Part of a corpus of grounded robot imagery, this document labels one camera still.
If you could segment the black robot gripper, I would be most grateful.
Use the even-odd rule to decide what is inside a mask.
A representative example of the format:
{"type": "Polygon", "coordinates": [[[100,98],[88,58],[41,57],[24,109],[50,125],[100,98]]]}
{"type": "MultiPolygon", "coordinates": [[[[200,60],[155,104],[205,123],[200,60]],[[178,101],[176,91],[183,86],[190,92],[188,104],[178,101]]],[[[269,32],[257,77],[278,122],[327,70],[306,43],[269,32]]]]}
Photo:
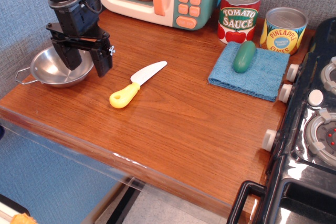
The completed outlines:
{"type": "Polygon", "coordinates": [[[46,28],[58,42],[53,42],[53,47],[69,70],[75,70],[82,63],[78,49],[90,50],[97,74],[103,77],[113,66],[115,49],[108,32],[98,26],[102,8],[98,3],[99,0],[49,0],[58,21],[49,23],[46,28]]]}

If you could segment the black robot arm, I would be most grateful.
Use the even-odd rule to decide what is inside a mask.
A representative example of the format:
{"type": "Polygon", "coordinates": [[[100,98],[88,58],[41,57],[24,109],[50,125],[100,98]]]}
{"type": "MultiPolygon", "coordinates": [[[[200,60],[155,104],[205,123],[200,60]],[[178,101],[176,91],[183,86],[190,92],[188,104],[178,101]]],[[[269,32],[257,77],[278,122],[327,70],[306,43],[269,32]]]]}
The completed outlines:
{"type": "Polygon", "coordinates": [[[90,53],[99,77],[112,68],[115,52],[109,33],[98,25],[100,0],[48,0],[58,22],[49,23],[51,41],[65,66],[75,70],[82,62],[80,50],[90,53]]]}

